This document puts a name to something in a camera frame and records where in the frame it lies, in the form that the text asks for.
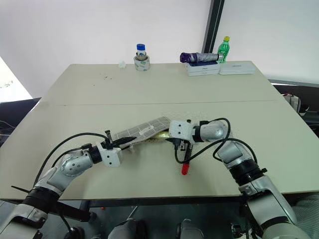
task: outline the white table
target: white table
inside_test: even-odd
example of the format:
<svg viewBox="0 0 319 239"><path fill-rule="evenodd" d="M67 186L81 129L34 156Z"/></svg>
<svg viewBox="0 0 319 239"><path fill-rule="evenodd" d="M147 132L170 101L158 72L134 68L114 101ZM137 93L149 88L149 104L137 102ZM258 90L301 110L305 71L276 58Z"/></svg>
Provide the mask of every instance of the white table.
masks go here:
<svg viewBox="0 0 319 239"><path fill-rule="evenodd" d="M119 132L160 116L226 117L281 192L319 191L317 137L258 70L188 77L181 64L153 64L146 72L133 65L71 65L0 148L0 198L23 199L10 185L30 189L44 158L63 139L86 131ZM101 140L84 136L65 144L45 170L61 152L96 141ZM211 155L208 150L191 161L183 176L170 143L142 144L124 152L119 168L101 163L87 170L61 199L239 195L228 170Z"/></svg>

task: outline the white label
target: white label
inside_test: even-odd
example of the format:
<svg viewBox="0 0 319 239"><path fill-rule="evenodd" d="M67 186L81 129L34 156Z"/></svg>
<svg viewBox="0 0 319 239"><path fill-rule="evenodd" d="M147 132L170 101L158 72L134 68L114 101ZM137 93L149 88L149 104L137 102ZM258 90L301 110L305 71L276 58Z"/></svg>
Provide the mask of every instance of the white label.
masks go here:
<svg viewBox="0 0 319 239"><path fill-rule="evenodd" d="M145 128L145 129L143 129L143 130L140 131L139 133L140 133L140 135L143 135L143 134L145 134L147 131L150 131L150 130L152 130L152 129L154 129L154 126L153 126L153 125L151 125L150 127L147 127L147 128Z"/></svg>

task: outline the white box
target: white box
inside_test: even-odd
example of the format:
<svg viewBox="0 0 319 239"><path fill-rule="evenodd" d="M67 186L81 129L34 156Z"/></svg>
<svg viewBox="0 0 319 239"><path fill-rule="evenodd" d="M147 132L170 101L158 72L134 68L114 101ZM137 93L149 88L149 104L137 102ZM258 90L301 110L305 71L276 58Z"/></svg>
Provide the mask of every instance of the white box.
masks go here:
<svg viewBox="0 0 319 239"><path fill-rule="evenodd" d="M256 67L251 62L225 62L220 64L220 75L254 74Z"/></svg>
<svg viewBox="0 0 319 239"><path fill-rule="evenodd" d="M188 72L197 72L197 71L210 71L210 70L219 70L219 63L213 62L198 62L198 63L185 63L185 67Z"/></svg>
<svg viewBox="0 0 319 239"><path fill-rule="evenodd" d="M188 72L189 76L203 76L203 75L217 75L219 73L219 69L210 70L210 71L196 71L196 72Z"/></svg>

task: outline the blue bottle cap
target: blue bottle cap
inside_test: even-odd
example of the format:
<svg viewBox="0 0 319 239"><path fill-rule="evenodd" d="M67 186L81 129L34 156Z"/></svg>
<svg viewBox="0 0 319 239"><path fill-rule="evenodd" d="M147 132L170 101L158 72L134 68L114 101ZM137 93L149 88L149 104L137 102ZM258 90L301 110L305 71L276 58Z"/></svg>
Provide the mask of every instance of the blue bottle cap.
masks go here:
<svg viewBox="0 0 319 239"><path fill-rule="evenodd" d="M144 44L137 44L136 47L140 51L145 51L145 45Z"/></svg>

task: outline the tape roll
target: tape roll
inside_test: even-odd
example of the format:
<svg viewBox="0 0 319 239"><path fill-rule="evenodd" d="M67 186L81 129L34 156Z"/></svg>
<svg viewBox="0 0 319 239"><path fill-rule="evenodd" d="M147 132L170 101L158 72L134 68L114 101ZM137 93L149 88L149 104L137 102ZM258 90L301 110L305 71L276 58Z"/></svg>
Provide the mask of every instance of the tape roll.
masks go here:
<svg viewBox="0 0 319 239"><path fill-rule="evenodd" d="M147 58L143 61L140 61L137 56L134 57L135 68L138 71L147 71L150 68L150 57L147 55Z"/></svg>

